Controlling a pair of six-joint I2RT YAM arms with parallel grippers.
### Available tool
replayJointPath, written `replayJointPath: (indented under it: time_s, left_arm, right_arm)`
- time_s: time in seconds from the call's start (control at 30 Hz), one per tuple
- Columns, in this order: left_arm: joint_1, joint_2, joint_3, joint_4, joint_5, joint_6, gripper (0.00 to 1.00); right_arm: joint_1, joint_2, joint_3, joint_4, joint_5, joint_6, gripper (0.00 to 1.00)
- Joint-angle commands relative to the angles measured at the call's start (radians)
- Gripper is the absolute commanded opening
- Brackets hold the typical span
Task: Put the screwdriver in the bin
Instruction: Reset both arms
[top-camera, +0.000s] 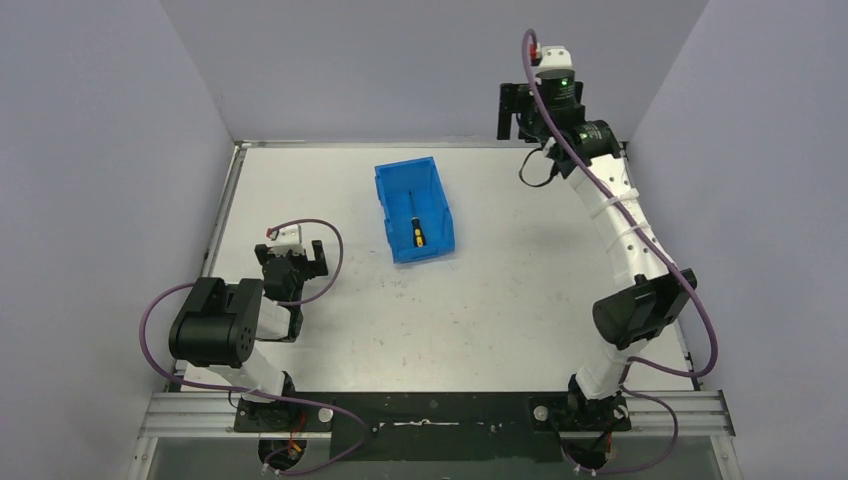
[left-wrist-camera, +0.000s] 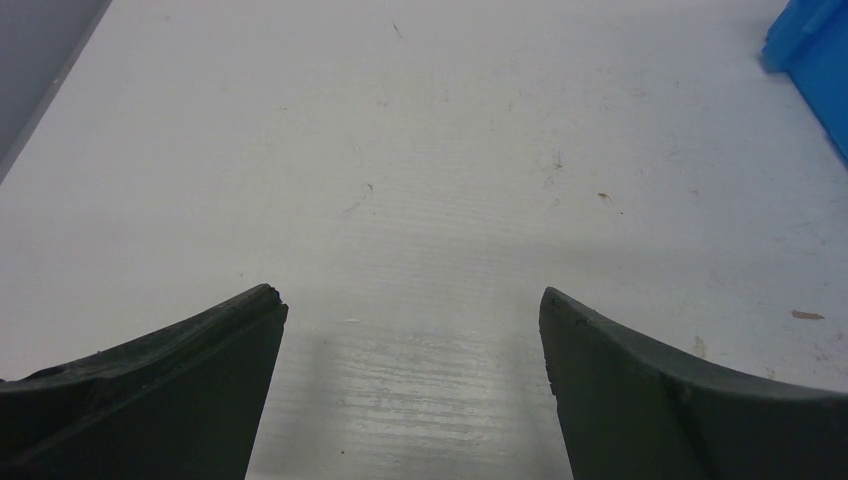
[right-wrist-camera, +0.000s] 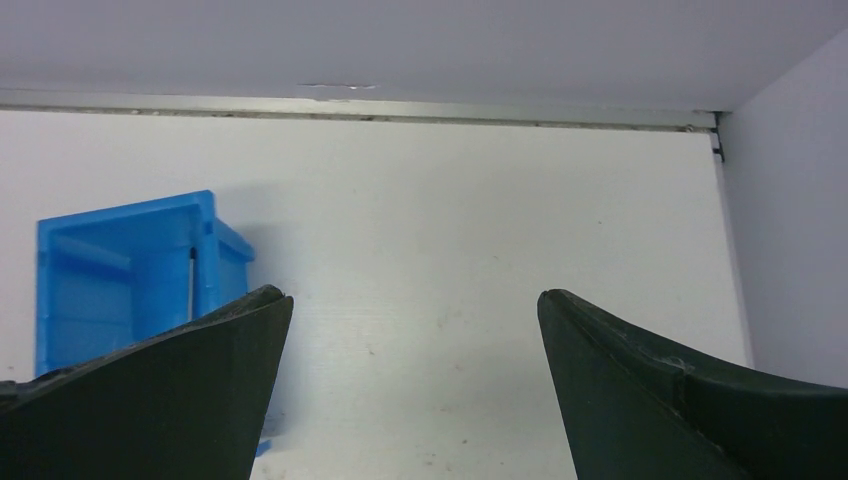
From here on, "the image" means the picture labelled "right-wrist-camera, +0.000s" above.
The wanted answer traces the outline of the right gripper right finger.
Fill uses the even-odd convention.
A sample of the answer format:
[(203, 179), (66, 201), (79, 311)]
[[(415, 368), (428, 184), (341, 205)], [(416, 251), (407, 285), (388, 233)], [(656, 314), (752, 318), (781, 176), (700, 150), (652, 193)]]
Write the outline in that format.
[(739, 366), (566, 290), (537, 316), (581, 479), (843, 479), (847, 392)]

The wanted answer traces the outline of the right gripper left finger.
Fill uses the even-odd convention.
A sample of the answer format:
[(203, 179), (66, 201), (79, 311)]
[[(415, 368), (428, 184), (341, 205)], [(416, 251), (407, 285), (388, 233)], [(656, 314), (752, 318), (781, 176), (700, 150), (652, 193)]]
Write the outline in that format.
[(191, 322), (1, 385), (5, 479), (246, 479), (294, 301), (266, 285)]

